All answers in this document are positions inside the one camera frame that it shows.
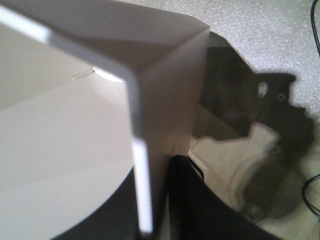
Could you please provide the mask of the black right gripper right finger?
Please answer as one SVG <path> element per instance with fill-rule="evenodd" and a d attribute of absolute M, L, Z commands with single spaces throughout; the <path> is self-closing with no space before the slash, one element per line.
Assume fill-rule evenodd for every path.
<path fill-rule="evenodd" d="M 275 240 L 220 200 L 186 156 L 171 158 L 168 168 L 172 240 Z"/>

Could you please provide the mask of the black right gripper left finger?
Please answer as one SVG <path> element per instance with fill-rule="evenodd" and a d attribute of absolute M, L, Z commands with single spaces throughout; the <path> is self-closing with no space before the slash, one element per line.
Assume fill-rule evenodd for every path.
<path fill-rule="evenodd" d="M 134 173 L 129 172 L 112 196 L 86 219 L 56 240 L 139 240 Z"/>

